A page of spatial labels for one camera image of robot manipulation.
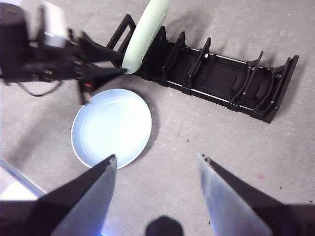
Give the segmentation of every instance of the black dish rack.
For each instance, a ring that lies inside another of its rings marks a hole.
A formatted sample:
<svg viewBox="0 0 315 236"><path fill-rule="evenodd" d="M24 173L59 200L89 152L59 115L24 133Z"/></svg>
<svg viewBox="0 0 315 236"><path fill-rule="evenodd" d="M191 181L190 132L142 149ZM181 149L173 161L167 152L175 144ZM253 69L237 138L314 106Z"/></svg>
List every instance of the black dish rack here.
<svg viewBox="0 0 315 236"><path fill-rule="evenodd" d="M108 48L114 49L128 26L130 31L118 49L119 53L126 52L136 27L130 15L125 16ZM166 39L165 27L161 27L142 61L142 67L134 74L266 123L272 121L299 56L288 58L280 67L264 68L259 66L263 51L256 60L241 61L211 53L210 38L200 50L188 47L185 39L183 31L175 43L170 42ZM116 67L122 65L122 61L112 63Z"/></svg>

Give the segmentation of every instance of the plate rim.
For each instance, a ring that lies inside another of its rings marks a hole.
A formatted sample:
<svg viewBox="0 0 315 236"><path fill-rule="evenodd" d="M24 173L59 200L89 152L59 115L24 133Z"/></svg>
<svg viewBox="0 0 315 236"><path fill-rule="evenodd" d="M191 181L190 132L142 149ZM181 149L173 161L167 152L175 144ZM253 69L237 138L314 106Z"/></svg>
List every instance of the plate rim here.
<svg viewBox="0 0 315 236"><path fill-rule="evenodd" d="M102 92L100 92L100 93L98 93L98 94L95 94L92 98L94 98L94 97L96 97L96 96L98 96L98 95L100 95L100 94L102 94L102 93L105 93L105 92L107 92L107 91L111 91L111 90L124 90L124 91L128 91L128 92L133 93L133 94L135 94L136 96L140 97L141 100L142 100L142 101L144 102L144 104L146 105L146 108L148 108L149 115L150 115L150 132L149 132L150 134L149 134L149 137L147 138L147 140L145 141L144 146L141 148L141 151L140 151L134 158L132 158L130 161L128 161L127 163L125 163L125 164L123 164L123 165L121 165L121 166L117 166L117 170L118 170L118 169L121 169L121 168L123 168L123 167L129 165L131 162L133 162L133 161L143 152L143 150L144 150L145 147L147 146L147 144L148 144L148 142L149 142L149 139L150 139L150 137L151 137L151 132L152 132L152 115L151 115L150 108L149 108L148 104L146 103L146 101L145 101L139 94L136 94L135 92L133 92L133 91L131 91L131 90L128 90L128 89L124 89L124 88L108 89L108 90L102 91ZM84 107L85 107L85 105L81 106L80 110L77 112L77 114L75 115L75 118L73 119L72 126L71 126L71 146L72 146L72 150L74 151L75 156L79 159L79 161L80 161L83 165L85 165L86 167L92 168L92 166L88 165L87 163L85 163L85 162L80 158L80 156L78 155L78 153L77 153L77 151L75 150L74 145L73 145L73 127L74 127L74 124L75 124L75 122L76 122L76 120L77 120L78 115L80 114L81 110L82 110Z"/></svg>

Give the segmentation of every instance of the gray carpet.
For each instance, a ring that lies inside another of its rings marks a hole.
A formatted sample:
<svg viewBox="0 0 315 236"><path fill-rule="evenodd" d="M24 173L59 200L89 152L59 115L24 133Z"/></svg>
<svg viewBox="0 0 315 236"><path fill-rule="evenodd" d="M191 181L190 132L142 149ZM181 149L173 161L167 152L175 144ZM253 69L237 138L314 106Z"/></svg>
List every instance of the gray carpet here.
<svg viewBox="0 0 315 236"><path fill-rule="evenodd" d="M138 22L147 0L51 0L68 26L106 45L126 13ZM39 0L22 2L34 33ZM271 124L190 97L136 76L122 76L101 90L125 88L148 103L153 130L143 153L118 170L104 226L107 236L144 235L161 215L182 223L186 236L213 236L203 201L198 153L284 203L315 201L315 1L172 0L165 22L170 40L186 31L187 44L280 66L300 55L281 110ZM44 91L46 84L29 85ZM46 191L86 170L75 157L70 127L80 109L77 87L67 82L43 98L17 85L1 86L1 156Z"/></svg>

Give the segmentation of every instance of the light blue plate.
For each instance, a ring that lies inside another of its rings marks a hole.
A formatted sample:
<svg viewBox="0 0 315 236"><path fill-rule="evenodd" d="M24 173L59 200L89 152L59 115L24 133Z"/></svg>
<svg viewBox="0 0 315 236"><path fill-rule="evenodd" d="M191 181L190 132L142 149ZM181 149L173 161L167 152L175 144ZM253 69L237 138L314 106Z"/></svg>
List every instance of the light blue plate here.
<svg viewBox="0 0 315 236"><path fill-rule="evenodd" d="M72 147L90 168L115 154L119 169L142 152L151 128L150 110L139 95L125 89L106 90L79 110L71 130Z"/></svg>

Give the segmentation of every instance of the metal plate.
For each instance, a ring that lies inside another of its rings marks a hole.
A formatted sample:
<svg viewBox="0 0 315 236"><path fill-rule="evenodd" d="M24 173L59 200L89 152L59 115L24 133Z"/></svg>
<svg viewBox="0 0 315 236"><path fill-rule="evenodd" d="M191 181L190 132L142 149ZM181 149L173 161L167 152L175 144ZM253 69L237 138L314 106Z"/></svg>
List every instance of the metal plate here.
<svg viewBox="0 0 315 236"><path fill-rule="evenodd" d="M119 169L142 152L151 128L150 110L139 95L111 89L95 95L80 109L72 125L72 147L88 167L115 154Z"/></svg>

